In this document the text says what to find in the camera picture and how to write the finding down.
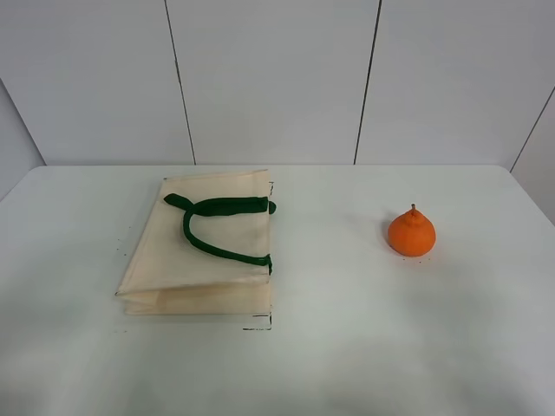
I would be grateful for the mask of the orange with stem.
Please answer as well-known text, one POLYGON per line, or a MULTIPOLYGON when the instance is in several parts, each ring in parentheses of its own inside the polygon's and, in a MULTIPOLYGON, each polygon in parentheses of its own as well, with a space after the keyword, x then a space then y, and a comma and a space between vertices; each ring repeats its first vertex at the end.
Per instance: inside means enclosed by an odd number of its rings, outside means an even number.
POLYGON ((390 223, 387 238, 389 246, 399 254, 421 257, 434 248, 436 232, 431 221, 412 204, 390 223))

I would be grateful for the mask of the white linen bag green handles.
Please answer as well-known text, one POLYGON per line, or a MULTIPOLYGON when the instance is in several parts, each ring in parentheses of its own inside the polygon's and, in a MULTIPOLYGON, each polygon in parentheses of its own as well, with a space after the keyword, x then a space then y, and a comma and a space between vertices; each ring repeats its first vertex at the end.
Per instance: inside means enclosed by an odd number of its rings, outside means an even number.
POLYGON ((116 296, 128 315, 268 315, 266 170, 167 178, 116 296))

